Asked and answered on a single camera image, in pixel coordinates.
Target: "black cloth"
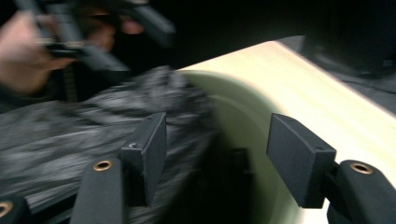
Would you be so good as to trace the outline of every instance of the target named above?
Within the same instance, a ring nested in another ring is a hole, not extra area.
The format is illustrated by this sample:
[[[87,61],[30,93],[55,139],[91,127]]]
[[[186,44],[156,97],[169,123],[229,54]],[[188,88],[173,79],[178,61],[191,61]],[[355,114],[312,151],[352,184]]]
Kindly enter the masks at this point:
[[[0,115],[0,196],[32,208],[78,188],[87,163],[114,156],[141,119],[166,112],[168,151],[152,207],[130,212],[154,223],[196,169],[217,133],[205,94],[166,67],[77,104],[28,105]]]

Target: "crumpled black plastic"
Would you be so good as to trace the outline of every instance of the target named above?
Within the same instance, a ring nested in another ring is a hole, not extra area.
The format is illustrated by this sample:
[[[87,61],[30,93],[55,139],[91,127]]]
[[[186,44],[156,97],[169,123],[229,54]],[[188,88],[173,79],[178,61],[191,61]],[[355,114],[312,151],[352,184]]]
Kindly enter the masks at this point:
[[[168,151],[153,205],[130,210],[153,223],[182,189],[217,133],[203,91],[167,67],[69,105],[46,102],[0,115],[0,196],[24,196],[31,208],[78,188],[90,161],[116,155],[140,120],[166,112]]]

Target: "black plastic bracket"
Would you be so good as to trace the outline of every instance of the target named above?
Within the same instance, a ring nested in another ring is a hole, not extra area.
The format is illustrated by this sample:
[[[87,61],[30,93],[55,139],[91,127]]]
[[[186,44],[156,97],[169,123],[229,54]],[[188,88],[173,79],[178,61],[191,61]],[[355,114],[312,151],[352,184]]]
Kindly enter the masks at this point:
[[[127,223],[122,164],[115,158],[87,165],[70,224]]]
[[[154,200],[166,158],[165,121],[165,113],[144,118],[120,150],[125,176],[132,180],[127,183],[130,206],[151,206]]]
[[[335,149],[299,121],[273,114],[267,155],[297,204],[330,201],[331,224],[396,223],[396,190],[374,166],[334,161]]]
[[[34,223],[26,200],[18,196],[0,198],[0,223]]]

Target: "black clamp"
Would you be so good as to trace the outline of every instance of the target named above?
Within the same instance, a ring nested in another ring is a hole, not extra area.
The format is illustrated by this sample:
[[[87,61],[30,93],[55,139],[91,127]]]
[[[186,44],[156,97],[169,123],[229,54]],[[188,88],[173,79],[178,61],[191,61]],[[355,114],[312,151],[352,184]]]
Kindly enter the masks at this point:
[[[334,162],[336,150],[296,119],[273,114],[267,155],[302,208],[330,201],[331,224],[396,223],[396,191],[375,167]]]

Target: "hand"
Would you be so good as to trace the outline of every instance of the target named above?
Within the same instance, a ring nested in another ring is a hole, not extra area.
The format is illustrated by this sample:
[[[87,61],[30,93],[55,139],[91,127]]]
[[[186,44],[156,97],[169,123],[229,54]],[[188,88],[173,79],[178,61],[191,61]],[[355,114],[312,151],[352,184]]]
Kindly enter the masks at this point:
[[[43,23],[48,18],[41,18]],[[0,30],[0,83],[20,94],[34,94],[47,82],[52,70],[72,59],[54,59],[35,42],[38,30],[30,12],[17,12]]]
[[[93,10],[92,15],[105,13]],[[50,16],[38,18],[40,23],[56,30]],[[94,32],[88,41],[104,50],[111,50],[114,43],[115,28],[102,21],[92,21]],[[143,28],[136,22],[123,18],[122,30],[126,34],[140,34]],[[39,32],[30,12],[18,11],[0,29],[0,84],[16,93],[31,95],[42,89],[52,70],[62,69],[73,59],[52,58],[47,50],[35,40]]]

